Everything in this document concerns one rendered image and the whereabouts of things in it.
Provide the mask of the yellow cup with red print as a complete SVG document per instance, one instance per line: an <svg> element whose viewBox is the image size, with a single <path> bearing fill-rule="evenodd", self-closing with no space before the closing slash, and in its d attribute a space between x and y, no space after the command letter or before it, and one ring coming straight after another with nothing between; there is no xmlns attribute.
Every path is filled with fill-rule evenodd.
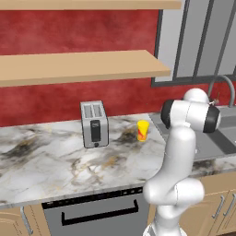
<svg viewBox="0 0 236 236"><path fill-rule="evenodd" d="M145 142L148 136L149 122L146 120L139 120L137 122L137 140Z"/></svg>

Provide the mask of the grey sink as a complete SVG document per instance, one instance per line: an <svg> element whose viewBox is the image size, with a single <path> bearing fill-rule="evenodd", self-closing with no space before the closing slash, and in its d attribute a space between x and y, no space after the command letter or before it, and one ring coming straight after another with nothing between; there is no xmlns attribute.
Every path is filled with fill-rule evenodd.
<svg viewBox="0 0 236 236"><path fill-rule="evenodd" d="M236 154L236 114L209 104L175 100L150 115L166 141L165 160L190 164L195 160Z"/></svg>

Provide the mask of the silver toaster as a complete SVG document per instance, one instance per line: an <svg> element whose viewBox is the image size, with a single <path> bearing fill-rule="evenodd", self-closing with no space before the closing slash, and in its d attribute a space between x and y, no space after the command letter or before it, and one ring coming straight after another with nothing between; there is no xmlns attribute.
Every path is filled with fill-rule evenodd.
<svg viewBox="0 0 236 236"><path fill-rule="evenodd" d="M109 145L109 122L101 100L80 103L81 125L85 148Z"/></svg>

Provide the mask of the grey dishwasher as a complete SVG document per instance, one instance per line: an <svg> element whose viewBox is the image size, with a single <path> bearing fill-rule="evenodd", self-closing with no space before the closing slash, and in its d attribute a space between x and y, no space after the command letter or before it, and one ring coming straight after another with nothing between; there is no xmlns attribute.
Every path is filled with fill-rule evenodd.
<svg viewBox="0 0 236 236"><path fill-rule="evenodd" d="M135 199L139 206L136 213L62 226L62 212L66 219L79 218L133 207ZM143 188L136 187L43 203L42 208L51 236L142 236L149 204Z"/></svg>

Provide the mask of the grey framed window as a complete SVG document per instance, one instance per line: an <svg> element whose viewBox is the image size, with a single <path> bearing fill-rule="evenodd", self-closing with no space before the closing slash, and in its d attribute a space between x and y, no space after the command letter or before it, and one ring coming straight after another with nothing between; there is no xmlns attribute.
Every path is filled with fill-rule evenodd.
<svg viewBox="0 0 236 236"><path fill-rule="evenodd" d="M208 83L225 75L236 81L236 0L181 0L179 10L158 16L156 58L171 74L152 87Z"/></svg>

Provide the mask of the grey curved tap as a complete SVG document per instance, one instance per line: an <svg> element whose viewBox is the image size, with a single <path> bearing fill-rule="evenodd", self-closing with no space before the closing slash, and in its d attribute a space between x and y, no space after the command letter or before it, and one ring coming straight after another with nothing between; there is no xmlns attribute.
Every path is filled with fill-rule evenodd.
<svg viewBox="0 0 236 236"><path fill-rule="evenodd" d="M216 97L211 96L214 84L218 85L218 95ZM209 83L207 96L215 105L222 105L225 100L229 100L229 107L232 108L235 104L236 97L234 84L227 76L216 76Z"/></svg>

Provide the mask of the wooden cupboard door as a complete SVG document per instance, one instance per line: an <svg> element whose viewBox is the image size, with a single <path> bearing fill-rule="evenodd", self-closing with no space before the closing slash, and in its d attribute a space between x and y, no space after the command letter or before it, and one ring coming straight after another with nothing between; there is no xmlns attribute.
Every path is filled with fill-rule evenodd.
<svg viewBox="0 0 236 236"><path fill-rule="evenodd" d="M216 236L216 227L220 216L212 218L218 209L220 196L224 195L225 200L227 191L208 194L199 204L190 206L182 215L179 221L180 227L187 236Z"/></svg>
<svg viewBox="0 0 236 236"><path fill-rule="evenodd" d="M230 206L232 194L236 194L236 189L229 191L228 196L226 198L226 205L223 207L223 213L225 213L228 207ZM224 217L223 213L221 214L222 221L220 222L220 225L218 227L217 235L236 232L236 201L228 216Z"/></svg>
<svg viewBox="0 0 236 236"><path fill-rule="evenodd" d="M31 236L51 236L41 204L24 206L24 211L33 229ZM29 236L20 215L20 206L0 209L0 236Z"/></svg>

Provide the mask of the long wooden wall shelf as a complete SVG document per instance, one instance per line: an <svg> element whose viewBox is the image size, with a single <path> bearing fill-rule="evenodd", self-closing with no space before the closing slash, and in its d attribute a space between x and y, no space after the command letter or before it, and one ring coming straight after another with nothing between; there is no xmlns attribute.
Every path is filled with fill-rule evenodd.
<svg viewBox="0 0 236 236"><path fill-rule="evenodd" d="M0 87L167 77L170 73L146 50L0 56Z"/></svg>

